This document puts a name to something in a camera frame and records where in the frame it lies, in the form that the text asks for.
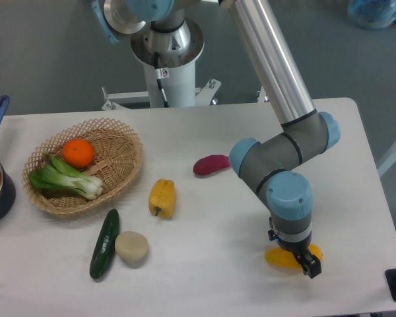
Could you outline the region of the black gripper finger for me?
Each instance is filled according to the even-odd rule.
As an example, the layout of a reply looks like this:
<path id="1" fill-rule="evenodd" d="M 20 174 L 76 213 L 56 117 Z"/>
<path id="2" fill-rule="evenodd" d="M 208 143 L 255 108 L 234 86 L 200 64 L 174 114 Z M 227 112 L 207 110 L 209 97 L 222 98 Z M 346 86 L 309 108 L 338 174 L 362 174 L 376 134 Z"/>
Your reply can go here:
<path id="1" fill-rule="evenodd" d="M 295 261 L 300 265 L 304 275 L 310 279 L 318 276 L 321 272 L 321 260 L 313 254 L 309 248 L 292 253 Z"/>

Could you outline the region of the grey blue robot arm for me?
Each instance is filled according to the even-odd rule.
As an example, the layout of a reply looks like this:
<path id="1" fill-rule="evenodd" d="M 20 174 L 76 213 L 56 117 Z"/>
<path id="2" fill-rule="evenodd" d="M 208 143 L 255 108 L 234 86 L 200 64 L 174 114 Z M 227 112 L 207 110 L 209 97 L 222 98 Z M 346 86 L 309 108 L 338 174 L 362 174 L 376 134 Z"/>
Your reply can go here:
<path id="1" fill-rule="evenodd" d="M 199 26 L 185 17 L 191 1 L 93 1 L 106 38 L 131 38 L 143 64 L 147 98 L 153 108 L 195 106 L 204 96 L 195 86 L 195 62 L 204 46 Z M 260 143 L 247 138 L 230 151 L 235 173 L 268 208 L 269 238 L 290 252 L 308 277 L 321 273 L 310 252 L 313 195 L 294 169 L 330 149 L 340 139 L 338 123 L 318 112 L 267 1 L 221 1 L 229 10 L 282 126 Z"/>

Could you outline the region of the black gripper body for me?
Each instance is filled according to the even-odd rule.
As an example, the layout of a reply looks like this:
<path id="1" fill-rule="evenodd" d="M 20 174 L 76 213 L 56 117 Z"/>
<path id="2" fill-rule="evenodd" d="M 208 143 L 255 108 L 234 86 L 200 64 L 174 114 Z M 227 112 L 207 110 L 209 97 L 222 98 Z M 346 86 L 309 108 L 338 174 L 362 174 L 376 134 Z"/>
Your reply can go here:
<path id="1" fill-rule="evenodd" d="M 309 246 L 312 240 L 312 233 L 309 233 L 307 237 L 297 242 L 289 242 L 282 239 L 279 235 L 275 233 L 273 229 L 268 231 L 268 235 L 269 235 L 269 240 L 276 242 L 278 246 L 280 246 L 283 250 L 286 250 L 293 254 L 298 254 L 300 256 L 305 253 L 310 253 Z"/>

